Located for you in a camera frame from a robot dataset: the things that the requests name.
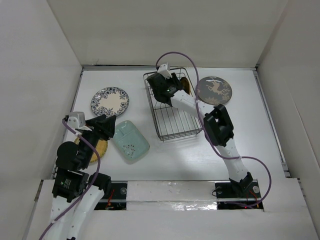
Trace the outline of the yellow patterned round plate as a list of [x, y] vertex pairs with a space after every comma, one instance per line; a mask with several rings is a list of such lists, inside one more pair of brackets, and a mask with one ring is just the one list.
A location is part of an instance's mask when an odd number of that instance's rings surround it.
[[182, 84], [182, 89], [188, 94], [190, 95], [191, 94], [191, 85], [190, 85], [190, 82], [189, 80], [186, 78], [186, 77], [182, 77], [180, 79], [180, 82]]

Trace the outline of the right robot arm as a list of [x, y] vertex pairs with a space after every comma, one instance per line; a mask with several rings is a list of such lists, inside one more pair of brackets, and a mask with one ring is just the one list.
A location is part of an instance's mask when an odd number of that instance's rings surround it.
[[191, 86], [187, 78], [179, 79], [175, 73], [165, 78], [154, 73], [146, 78], [154, 98], [168, 106], [182, 110], [197, 118], [209, 144], [226, 165], [229, 186], [235, 198], [243, 198], [250, 191], [253, 177], [242, 162], [234, 141], [234, 126], [226, 107], [212, 106], [190, 95]]

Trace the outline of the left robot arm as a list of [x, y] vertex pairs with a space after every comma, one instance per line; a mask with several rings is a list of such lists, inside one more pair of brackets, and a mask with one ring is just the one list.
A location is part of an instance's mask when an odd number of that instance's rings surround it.
[[50, 223], [41, 240], [79, 240], [98, 202], [111, 194], [111, 177], [100, 173], [97, 145], [114, 136], [115, 123], [114, 115], [86, 120], [83, 112], [71, 112], [62, 119], [79, 142], [66, 141], [57, 149]]

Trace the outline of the grey reindeer plate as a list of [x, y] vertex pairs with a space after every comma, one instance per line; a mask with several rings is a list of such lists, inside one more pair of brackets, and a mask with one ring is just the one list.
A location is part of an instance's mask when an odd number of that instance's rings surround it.
[[197, 84], [198, 98], [209, 105], [218, 106], [226, 104], [233, 95], [231, 85], [217, 76], [207, 76]]

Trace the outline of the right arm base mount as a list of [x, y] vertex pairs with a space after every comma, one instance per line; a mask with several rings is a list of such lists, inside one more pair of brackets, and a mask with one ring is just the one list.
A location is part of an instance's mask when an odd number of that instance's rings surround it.
[[259, 202], [262, 198], [259, 184], [256, 180], [250, 184], [248, 190], [241, 196], [236, 195], [229, 181], [215, 182], [215, 189], [211, 194], [216, 197], [218, 210], [264, 209], [262, 202], [248, 207], [248, 205]]

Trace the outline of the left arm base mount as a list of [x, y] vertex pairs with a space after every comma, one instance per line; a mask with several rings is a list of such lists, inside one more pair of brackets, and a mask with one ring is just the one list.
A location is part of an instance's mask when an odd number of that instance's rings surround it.
[[97, 203], [95, 210], [124, 211], [127, 209], [127, 181], [113, 181], [109, 194]]

